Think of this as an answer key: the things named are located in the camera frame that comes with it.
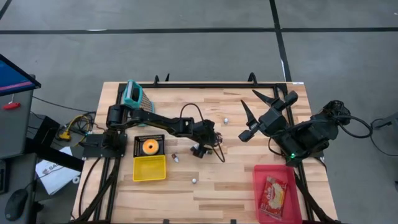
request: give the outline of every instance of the computer mouse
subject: computer mouse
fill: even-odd
[[[11,197],[7,201],[6,209],[4,210],[7,220],[15,221],[21,217],[24,212],[26,199],[26,189],[19,189],[12,193]]]

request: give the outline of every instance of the orange donut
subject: orange donut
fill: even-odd
[[[152,156],[159,150],[159,143],[155,139],[148,139],[142,145],[142,150],[148,156]]]

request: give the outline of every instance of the gray floor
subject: gray floor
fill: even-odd
[[[276,0],[286,27],[398,27],[398,2]],[[267,0],[13,0],[0,30],[133,29],[171,27],[272,27]],[[398,32],[283,34],[293,81],[305,82],[313,112],[343,100],[368,122],[398,111]],[[42,88],[34,95],[95,110],[105,81],[282,81],[274,33],[0,35],[0,53]],[[65,123],[78,113],[34,101],[32,111]],[[352,124],[352,131],[364,132]],[[398,154],[391,128],[374,136]],[[338,216],[348,223],[396,223],[398,159],[376,151],[368,139],[341,132],[325,151]],[[39,220],[65,222],[77,186],[44,201]]]

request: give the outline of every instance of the black mesh tray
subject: black mesh tray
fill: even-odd
[[[164,155],[164,134],[157,134],[151,136],[136,136],[134,138],[134,157],[148,156],[142,150],[142,145],[148,139],[155,139],[159,143],[159,150],[152,156]]]

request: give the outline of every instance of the white paper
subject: white paper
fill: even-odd
[[[60,152],[72,155],[70,147],[64,147]],[[80,172],[69,169],[46,160],[36,164],[36,173],[42,181],[49,195],[55,194],[65,186],[74,177],[80,175]]]

